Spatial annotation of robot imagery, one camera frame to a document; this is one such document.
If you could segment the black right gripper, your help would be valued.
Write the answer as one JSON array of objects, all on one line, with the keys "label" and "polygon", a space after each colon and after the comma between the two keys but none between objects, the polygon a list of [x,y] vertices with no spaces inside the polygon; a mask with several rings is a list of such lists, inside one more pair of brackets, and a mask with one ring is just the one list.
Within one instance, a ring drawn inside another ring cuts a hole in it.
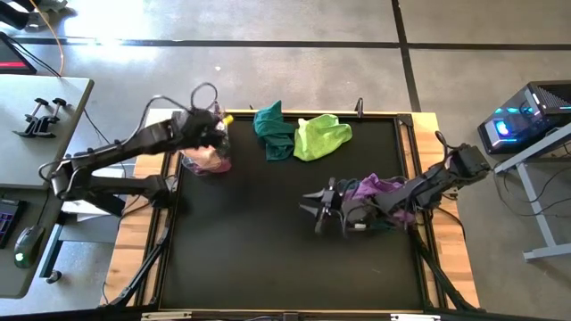
[{"label": "black right gripper", "polygon": [[316,220],[315,234],[324,234],[329,213],[336,215],[341,223],[343,235],[350,232],[372,232],[386,230],[386,222],[380,217],[377,208],[368,196],[358,198],[361,181],[358,179],[335,179],[331,177],[328,188],[315,193],[306,193],[302,197],[313,201],[330,201],[325,207],[312,207],[299,204],[302,210],[309,212]]}]

